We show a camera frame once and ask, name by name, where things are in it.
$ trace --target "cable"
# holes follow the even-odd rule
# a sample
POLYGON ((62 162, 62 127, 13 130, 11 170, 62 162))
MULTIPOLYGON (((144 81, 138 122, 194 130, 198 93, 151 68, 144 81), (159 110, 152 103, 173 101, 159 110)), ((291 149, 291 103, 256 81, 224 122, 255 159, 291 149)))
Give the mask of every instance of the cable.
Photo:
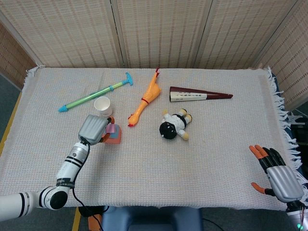
MULTIPOLYGON (((76 179, 77 179, 77 176, 78 176, 80 170, 82 169, 82 167, 83 167, 84 164, 86 163, 87 158, 88 158, 89 153, 90 153, 90 143, 89 143, 85 138, 83 138, 82 136, 80 137, 80 139, 88 145, 88 152, 87 152, 87 156, 86 156, 84 162, 82 163, 81 167, 79 168, 79 170, 78 170, 78 172, 77 172, 77 174, 76 174, 76 176, 75 176, 75 178, 74 178, 74 183, 75 183, 75 181, 76 181, 76 179)), ((88 212, 92 213, 92 211, 90 211, 90 210, 82 203, 82 201, 80 201, 80 200, 77 198, 77 196, 76 196, 76 194, 75 194, 75 188, 73 188, 72 191, 73 191, 73 196, 74 196, 74 198, 75 198, 79 203, 81 203, 82 207, 84 207, 88 212)), ((106 212, 108 209, 109 209, 109 206, 108 206, 102 213, 106 212)), ((97 221, 97 223, 99 224, 101 230, 104 231, 103 228, 102 228, 102 226, 101 226, 100 221, 99 221, 94 215, 95 215, 95 214, 92 214, 92 217, 97 221)))
POLYGON ((303 227, 303 223, 304 223, 304 212, 305 212, 305 206, 303 206, 302 204, 300 205, 300 226, 298 227, 298 230, 300 231, 303 227))
POLYGON ((221 231, 224 231, 223 228, 221 228, 218 224, 216 224, 215 222, 211 221, 211 220, 208 220, 208 219, 205 219, 205 218, 202 218, 202 220, 206 220, 208 222, 211 222, 212 224, 216 225, 221 231))

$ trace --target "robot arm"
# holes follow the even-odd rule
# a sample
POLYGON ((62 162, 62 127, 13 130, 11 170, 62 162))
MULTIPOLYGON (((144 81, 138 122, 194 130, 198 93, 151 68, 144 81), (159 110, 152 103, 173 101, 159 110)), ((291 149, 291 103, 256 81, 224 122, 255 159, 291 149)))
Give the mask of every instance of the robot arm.
POLYGON ((262 148, 259 145, 250 146, 249 149, 259 160, 272 189, 261 188, 254 182, 251 185, 258 192, 276 196, 278 200, 287 204, 286 212, 295 230, 308 230, 308 211, 300 202, 304 192, 293 171, 275 149, 262 148))
POLYGON ((78 134, 81 141, 74 145, 62 164, 57 174, 56 186, 47 187, 40 192, 0 196, 0 221, 28 215, 35 207, 51 210, 62 208, 66 204, 69 190, 75 187, 77 175, 88 158, 90 145, 105 141, 102 135, 110 122, 114 122, 113 118, 88 115, 78 134))

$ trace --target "water gun toy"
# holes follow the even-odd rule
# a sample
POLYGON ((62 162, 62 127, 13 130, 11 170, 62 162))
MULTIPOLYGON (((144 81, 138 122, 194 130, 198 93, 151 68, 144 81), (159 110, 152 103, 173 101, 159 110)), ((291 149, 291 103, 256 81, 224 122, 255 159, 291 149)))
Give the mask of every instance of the water gun toy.
POLYGON ((114 89, 118 88, 118 87, 121 87, 122 85, 124 84, 127 84, 129 83, 130 85, 133 85, 133 80, 130 76, 130 74, 128 72, 126 72, 126 77, 127 79, 123 80, 122 82, 119 82, 119 83, 116 83, 114 85, 110 85, 109 87, 105 88, 105 89, 102 89, 102 90, 99 90, 97 92, 93 92, 91 93, 90 95, 87 95, 79 100, 76 100, 74 102, 71 102, 69 104, 66 104, 64 106, 62 106, 61 108, 59 108, 59 112, 67 112, 68 109, 71 109, 72 107, 75 107, 79 104, 82 104, 86 101, 89 101, 89 100, 92 100, 92 99, 95 99, 101 95, 104 95, 106 94, 107 92, 110 92, 110 91, 113 91, 114 89))

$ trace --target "orange fingertip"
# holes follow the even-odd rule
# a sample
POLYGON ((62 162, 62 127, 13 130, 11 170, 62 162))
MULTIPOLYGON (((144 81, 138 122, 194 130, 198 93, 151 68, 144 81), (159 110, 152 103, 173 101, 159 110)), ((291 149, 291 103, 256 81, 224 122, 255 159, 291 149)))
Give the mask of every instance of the orange fingertip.
POLYGON ((110 137, 110 133, 106 133, 102 138, 103 138, 103 143, 105 143, 110 137))
POLYGON ((260 154, 265 157, 268 156, 268 154, 266 153, 266 151, 260 146, 260 145, 255 145, 255 148, 260 152, 260 154))
POLYGON ((115 118, 112 116, 111 117, 111 123, 114 124, 115 123, 115 118))
POLYGON ((252 187, 254 187, 255 190, 257 190, 259 193, 265 194, 265 188, 260 187, 256 183, 251 183, 252 187))
POLYGON ((255 157, 257 159, 261 159, 263 158, 263 156, 261 155, 261 153, 252 145, 249 146, 250 151, 255 155, 255 157))

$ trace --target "tablecloth fringe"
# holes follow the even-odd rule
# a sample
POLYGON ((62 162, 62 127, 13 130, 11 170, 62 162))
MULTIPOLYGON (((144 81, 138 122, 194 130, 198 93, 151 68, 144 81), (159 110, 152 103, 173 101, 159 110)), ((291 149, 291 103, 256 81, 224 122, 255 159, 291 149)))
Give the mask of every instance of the tablecloth fringe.
POLYGON ((268 72, 269 72, 268 78, 269 78, 270 88, 272 90, 272 94, 274 97, 274 105, 277 108, 279 123, 281 125, 281 129, 283 130, 282 133, 287 143, 288 152, 286 153, 286 156, 289 158, 289 160, 291 160, 292 164, 290 165, 290 168, 293 170, 299 184, 302 186, 302 189, 304 191, 302 202, 305 205, 308 205, 308 202, 306 202, 306 199, 308 198, 308 189, 305 186, 305 184, 308 183, 308 180, 297 171, 297 169, 302 165, 301 157, 299 156, 300 152, 295 150, 295 148, 298 147, 298 144, 296 143, 296 139, 291 139, 289 134, 285 131, 285 129, 291 130, 291 125, 287 121, 285 121, 286 118, 288 117, 288 111, 284 110, 284 98, 278 95, 283 93, 283 91, 277 91, 275 77, 272 75, 270 67, 268 67, 268 72))
POLYGON ((34 77, 35 72, 36 72, 39 68, 44 68, 44 67, 45 67, 44 65, 38 65, 38 64, 37 64, 36 67, 33 67, 33 68, 30 69, 30 70, 26 70, 27 76, 26 76, 26 78, 25 78, 24 87, 23 87, 23 90, 22 90, 22 91, 25 91, 25 90, 27 89, 29 79, 34 77))

